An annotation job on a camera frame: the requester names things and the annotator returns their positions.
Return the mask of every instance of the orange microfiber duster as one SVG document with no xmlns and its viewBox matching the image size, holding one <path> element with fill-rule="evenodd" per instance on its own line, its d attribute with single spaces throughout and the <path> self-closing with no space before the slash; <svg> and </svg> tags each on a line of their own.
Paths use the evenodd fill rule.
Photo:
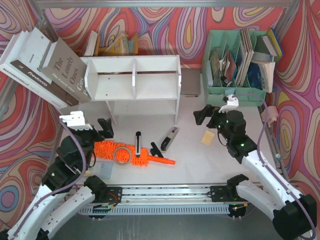
<svg viewBox="0 0 320 240">
<path fill-rule="evenodd" d="M 175 161 L 167 159 L 167 158 L 161 158 L 157 156 L 149 156 L 148 150 L 144 147 L 141 148 L 141 154 L 140 157 L 136 157 L 135 153 L 135 146 L 124 144 L 124 143 L 118 143 L 114 141 L 98 141 L 94 144 L 94 153 L 98 158 L 104 158 L 104 159 L 114 159 L 113 154 L 115 150 L 119 147 L 126 147 L 130 149 L 132 159 L 131 163 L 135 166 L 148 166 L 148 161 L 154 161 L 158 163 L 163 164 L 176 164 Z M 128 162 L 130 158 L 130 154 L 125 149 L 119 149 L 116 154 L 115 158 L 122 163 Z"/>
</svg>

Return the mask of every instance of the red wire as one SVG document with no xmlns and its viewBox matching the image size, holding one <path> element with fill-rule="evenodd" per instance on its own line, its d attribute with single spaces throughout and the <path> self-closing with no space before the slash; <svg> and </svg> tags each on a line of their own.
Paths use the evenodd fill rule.
<svg viewBox="0 0 320 240">
<path fill-rule="evenodd" d="M 115 201 L 116 201 L 116 203 L 119 203 L 119 200 L 118 200 L 118 198 L 117 198 L 117 196 L 116 195 L 114 195 L 113 193 L 111 193 L 111 192 L 108 192 L 107 193 L 107 195 L 111 195 L 111 196 L 113 196 L 114 197 L 114 199 L 115 199 Z"/>
</svg>

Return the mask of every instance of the yellow sticky note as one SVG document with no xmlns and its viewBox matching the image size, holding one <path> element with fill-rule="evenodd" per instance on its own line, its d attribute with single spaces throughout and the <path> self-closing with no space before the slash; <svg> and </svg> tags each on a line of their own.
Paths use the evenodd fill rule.
<svg viewBox="0 0 320 240">
<path fill-rule="evenodd" d="M 212 131 L 205 131 L 205 133 L 204 133 L 204 135 L 203 135 L 203 137 L 202 137 L 202 139 L 201 139 L 201 142 L 203 143 L 203 144 L 205 144 L 205 145 L 210 145 L 211 144 L 211 142 L 212 142 L 212 140 L 214 139 L 214 137 L 215 137 L 215 133 L 213 133 Z"/>
</svg>

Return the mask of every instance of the teal plastic crate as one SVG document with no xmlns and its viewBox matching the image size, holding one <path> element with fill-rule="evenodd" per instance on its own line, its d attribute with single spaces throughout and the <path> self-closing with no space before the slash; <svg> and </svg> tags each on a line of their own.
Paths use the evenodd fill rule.
<svg viewBox="0 0 320 240">
<path fill-rule="evenodd" d="M 250 39 L 253 48 L 255 48 L 257 37 L 266 35 L 266 31 L 255 31 L 249 30 Z M 202 61 L 202 81 L 204 88 L 204 97 L 206 104 L 213 106 L 223 106 L 226 103 L 223 101 L 225 92 L 228 90 L 234 90 L 234 94 L 257 94 L 261 98 L 265 99 L 266 92 L 260 89 L 250 87 L 248 78 L 245 78 L 244 85 L 242 87 L 235 86 L 234 82 L 229 87 L 224 87 L 219 81 L 219 86 L 208 86 L 207 78 L 207 62 L 211 57 L 211 54 L 216 47 L 222 46 L 222 48 L 228 48 L 234 59 L 237 58 L 239 48 L 241 44 L 240 30 L 210 30 L 208 39 L 206 41 L 204 56 Z M 222 49 L 219 58 L 221 59 L 224 54 L 224 49 Z M 263 103 L 256 97 L 253 96 L 241 96 L 238 98 L 240 106 L 246 107 L 257 107 L 261 106 Z"/>
</svg>

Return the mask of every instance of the colorful wallpaper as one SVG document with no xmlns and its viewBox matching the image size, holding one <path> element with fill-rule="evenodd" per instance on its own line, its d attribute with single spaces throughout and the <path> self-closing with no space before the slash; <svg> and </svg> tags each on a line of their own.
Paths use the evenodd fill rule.
<svg viewBox="0 0 320 240">
<path fill-rule="evenodd" d="M 320 236 L 320 0 L 302 0 L 280 39 L 274 133 L 290 179 L 317 199 Z"/>
<path fill-rule="evenodd" d="M 268 7 L 158 7 L 158 8 L 52 8 L 45 13 L 73 49 L 80 49 L 90 32 L 109 46 L 121 33 L 139 33 L 140 55 L 179 54 L 183 66 L 201 68 L 211 29 L 250 27 L 266 30 L 277 22 L 282 8 Z"/>
<path fill-rule="evenodd" d="M 24 0 L 0 0 L 0 54 L 36 19 Z M 7 76 L 0 73 L 0 92 Z M 0 231 L 11 228 L 46 171 L 58 127 L 52 105 L 19 85 L 0 122 Z"/>
</svg>

